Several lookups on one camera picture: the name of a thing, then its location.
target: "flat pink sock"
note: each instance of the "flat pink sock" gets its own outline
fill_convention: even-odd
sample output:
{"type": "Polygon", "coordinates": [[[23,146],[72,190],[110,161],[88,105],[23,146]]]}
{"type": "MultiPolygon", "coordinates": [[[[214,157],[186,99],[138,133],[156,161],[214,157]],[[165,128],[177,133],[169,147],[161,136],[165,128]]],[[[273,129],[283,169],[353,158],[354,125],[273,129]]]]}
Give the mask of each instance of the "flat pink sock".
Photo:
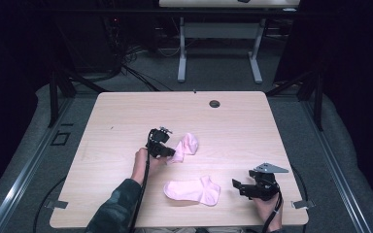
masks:
{"type": "Polygon", "coordinates": [[[198,181],[168,182],[163,191],[171,199],[197,201],[207,206],[217,205],[220,198],[220,186],[212,183],[209,176],[198,181]]]}
{"type": "Polygon", "coordinates": [[[198,150],[198,140],[191,133],[186,133],[184,138],[175,147],[175,154],[168,157],[166,164],[183,162],[185,154],[195,154],[198,150]]]}

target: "white desk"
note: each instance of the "white desk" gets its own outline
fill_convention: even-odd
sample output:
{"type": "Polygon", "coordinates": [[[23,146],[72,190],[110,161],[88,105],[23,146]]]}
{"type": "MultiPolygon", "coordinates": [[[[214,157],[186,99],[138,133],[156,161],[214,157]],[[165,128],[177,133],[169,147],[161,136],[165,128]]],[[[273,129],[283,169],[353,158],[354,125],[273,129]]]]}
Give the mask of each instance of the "white desk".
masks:
{"type": "MultiPolygon", "coordinates": [[[[251,0],[249,3],[237,0],[159,0],[162,8],[256,8],[283,9],[298,7],[299,0],[251,0]]],[[[187,52],[185,38],[240,38],[254,39],[253,50],[248,53],[255,83],[262,83],[256,62],[259,45],[264,30],[261,23],[187,23],[180,20],[180,66],[178,82],[186,80],[187,52]]]]}
{"type": "Polygon", "coordinates": [[[54,228],[86,227],[99,206],[130,176],[134,153],[147,142],[151,129],[165,126],[174,133],[166,146],[174,148],[186,135],[196,136],[196,155],[187,155],[150,177],[136,227],[261,225],[254,203],[239,195],[232,179],[254,183],[248,170],[269,162],[286,168],[277,174],[284,196],[285,225],[308,221],[277,126],[262,92],[137,92],[102,93],[59,196],[66,209],[55,209],[54,228]],[[209,102],[220,101],[218,108],[209,102]],[[214,207],[166,197],[169,181],[198,180],[209,175],[220,185],[214,207]]]}

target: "sock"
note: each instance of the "sock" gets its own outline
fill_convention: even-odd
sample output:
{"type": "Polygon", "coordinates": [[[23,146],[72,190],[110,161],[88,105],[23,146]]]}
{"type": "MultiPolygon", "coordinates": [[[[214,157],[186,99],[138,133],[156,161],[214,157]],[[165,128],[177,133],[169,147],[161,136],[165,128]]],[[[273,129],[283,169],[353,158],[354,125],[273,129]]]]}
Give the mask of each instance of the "sock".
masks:
{"type": "Polygon", "coordinates": [[[207,206],[215,206],[220,198],[220,186],[212,183],[209,176],[198,181],[168,182],[163,191],[174,200],[197,201],[207,206]]]}
{"type": "Polygon", "coordinates": [[[198,140],[191,133],[187,133],[175,147],[175,154],[168,157],[166,164],[183,162],[185,154],[195,154],[198,150],[198,140]]]}

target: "background desk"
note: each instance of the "background desk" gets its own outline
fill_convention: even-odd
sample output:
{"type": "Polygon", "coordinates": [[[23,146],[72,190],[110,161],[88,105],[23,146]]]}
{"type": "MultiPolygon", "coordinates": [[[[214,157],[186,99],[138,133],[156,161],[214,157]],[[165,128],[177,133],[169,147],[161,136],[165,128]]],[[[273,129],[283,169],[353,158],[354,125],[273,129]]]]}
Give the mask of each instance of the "background desk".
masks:
{"type": "Polygon", "coordinates": [[[262,92],[137,92],[99,95],[59,196],[66,209],[55,209],[51,226],[86,227],[90,219],[130,176],[134,153],[147,142],[152,128],[173,130],[167,146],[174,148],[186,133],[199,142],[196,155],[165,166],[149,178],[137,227],[261,225],[254,203],[240,196],[231,179],[254,183],[248,170],[263,162],[289,170],[276,179],[284,195],[283,224],[308,221],[280,134],[262,92]],[[218,108],[209,102],[220,101],[218,108]],[[215,207],[174,201],[163,193],[168,181],[211,176],[220,185],[215,207]]]}
{"type": "MultiPolygon", "coordinates": [[[[299,0],[252,0],[248,3],[237,0],[159,0],[162,8],[258,8],[258,9],[282,9],[296,8],[299,0]]],[[[180,66],[178,69],[178,82],[186,80],[187,52],[185,38],[233,38],[254,39],[253,50],[249,52],[254,81],[262,83],[262,77],[256,62],[259,45],[264,30],[264,20],[261,23],[188,23],[180,20],[180,66]]]]}

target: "forearm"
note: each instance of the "forearm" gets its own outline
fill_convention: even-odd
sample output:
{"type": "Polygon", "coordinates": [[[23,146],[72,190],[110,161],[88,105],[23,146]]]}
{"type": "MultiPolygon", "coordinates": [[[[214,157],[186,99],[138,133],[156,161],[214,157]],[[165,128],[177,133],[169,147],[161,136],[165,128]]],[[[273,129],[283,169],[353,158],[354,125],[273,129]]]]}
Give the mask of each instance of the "forearm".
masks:
{"type": "Polygon", "coordinates": [[[127,232],[140,194],[141,186],[138,183],[131,179],[123,181],[98,209],[85,232],[127,232]]]}

